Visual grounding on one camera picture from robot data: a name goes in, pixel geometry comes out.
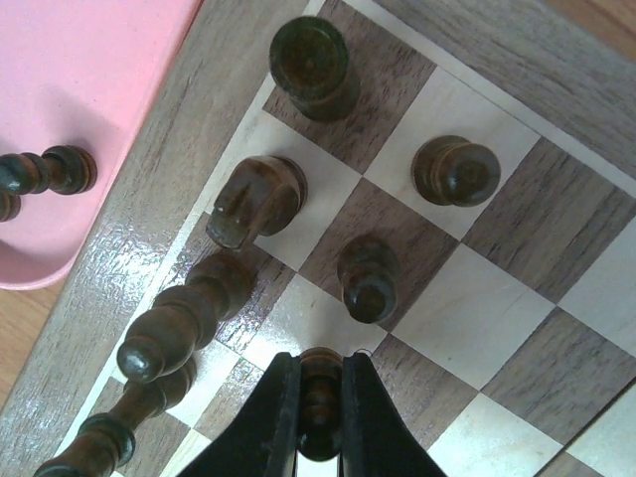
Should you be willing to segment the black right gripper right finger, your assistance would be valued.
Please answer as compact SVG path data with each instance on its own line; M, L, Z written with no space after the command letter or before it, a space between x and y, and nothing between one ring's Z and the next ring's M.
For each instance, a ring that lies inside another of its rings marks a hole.
M356 353L343 362L341 476L442 476L401 419L374 365Z

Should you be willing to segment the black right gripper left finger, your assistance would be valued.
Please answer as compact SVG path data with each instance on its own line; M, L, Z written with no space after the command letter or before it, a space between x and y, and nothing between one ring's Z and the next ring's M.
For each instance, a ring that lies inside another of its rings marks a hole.
M231 424L180 474L292 476L300 391L300 360L275 355Z

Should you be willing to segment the dark chess piece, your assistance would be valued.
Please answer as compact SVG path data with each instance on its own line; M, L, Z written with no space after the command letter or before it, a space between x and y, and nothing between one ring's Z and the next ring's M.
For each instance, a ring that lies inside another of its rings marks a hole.
M135 431L146 420L180 403L197 376L189 359L174 373L150 383L129 381L123 396L107 411L88 417L58 456L44 462L37 476L110 476L127 464L135 447Z
M458 135L430 139L414 154L410 177L417 192L437 206L476 207L497 190L501 166L488 147Z
M220 247L242 249L259 236L270 237L285 229L307 196L305 174L289 158L247 157L216 197L206 233Z
M1 156L1 190L13 195L60 195L90 190L97 179L92 156L74 145L56 145L42 154L23 152Z
M274 82L305 117L332 122L355 108L360 80L344 37L329 21L288 21L271 40L268 60Z
M341 388L344 358L315 347L300 356L301 387L297 450L309 460L324 462L342 446Z
M146 384L181 368L244 307L254 280L252 268L229 254L198 262L183 284L161 291L132 322L117 350L121 373Z
M362 235L340 251L337 276L350 316L365 324L388 319L398 306L398 257L382 239Z

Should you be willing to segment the dark chess knight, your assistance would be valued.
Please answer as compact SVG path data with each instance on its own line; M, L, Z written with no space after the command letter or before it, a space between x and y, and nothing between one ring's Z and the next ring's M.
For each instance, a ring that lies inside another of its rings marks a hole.
M5 191L0 192L0 222L5 223L15 219L21 210L21 198L16 195L9 194Z

